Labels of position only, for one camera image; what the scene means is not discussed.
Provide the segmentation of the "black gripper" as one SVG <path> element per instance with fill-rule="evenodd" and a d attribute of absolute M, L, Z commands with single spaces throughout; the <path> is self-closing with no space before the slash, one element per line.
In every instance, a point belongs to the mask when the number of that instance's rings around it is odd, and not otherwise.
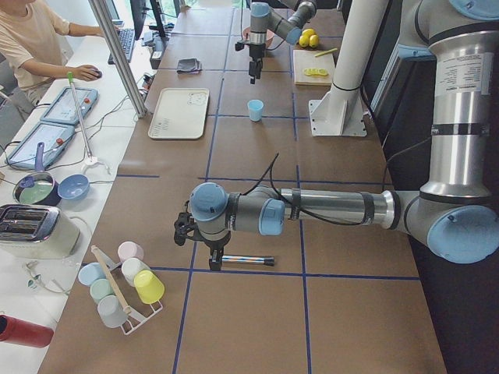
<path fill-rule="evenodd" d="M 217 240 L 204 240 L 210 249 L 210 259 L 208 260 L 210 270 L 221 270 L 225 246 L 229 243 L 231 236 L 230 233 L 227 233 L 223 238 Z"/>
<path fill-rule="evenodd" d="M 255 84 L 256 79 L 260 79 L 263 68 L 263 58 L 265 55 L 265 44 L 250 44 L 249 56 L 249 82 Z"/>

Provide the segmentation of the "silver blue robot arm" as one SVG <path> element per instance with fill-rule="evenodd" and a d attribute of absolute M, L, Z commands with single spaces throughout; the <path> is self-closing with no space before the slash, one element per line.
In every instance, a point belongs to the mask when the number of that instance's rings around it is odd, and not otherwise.
<path fill-rule="evenodd" d="M 265 2 L 251 5 L 250 82 L 260 78 L 267 30 L 295 44 L 316 14 L 315 1 L 281 1 L 295 13 L 283 19 Z M 314 136 L 353 135 L 352 113 L 389 1 L 352 1 L 330 90 L 310 101 Z M 379 224 L 402 231 L 453 263 L 476 263 L 498 248 L 498 215 L 485 206 L 483 159 L 489 135 L 490 88 L 498 49 L 498 1 L 401 1 L 398 55 L 437 61 L 431 127 L 430 176 L 419 191 L 328 192 L 255 184 L 227 193 L 205 182 L 174 223 L 174 240 L 204 242 L 211 270 L 220 270 L 232 231 L 279 235 L 285 220 L 317 219 L 341 226 Z"/>
<path fill-rule="evenodd" d="M 302 28 L 317 13 L 316 1 L 281 1 L 294 13 L 288 18 L 280 16 L 266 2 L 253 2 L 250 6 L 249 27 L 249 76 L 250 83 L 260 79 L 263 68 L 263 58 L 266 51 L 267 32 L 270 30 L 283 41 L 294 45 L 299 41 Z"/>

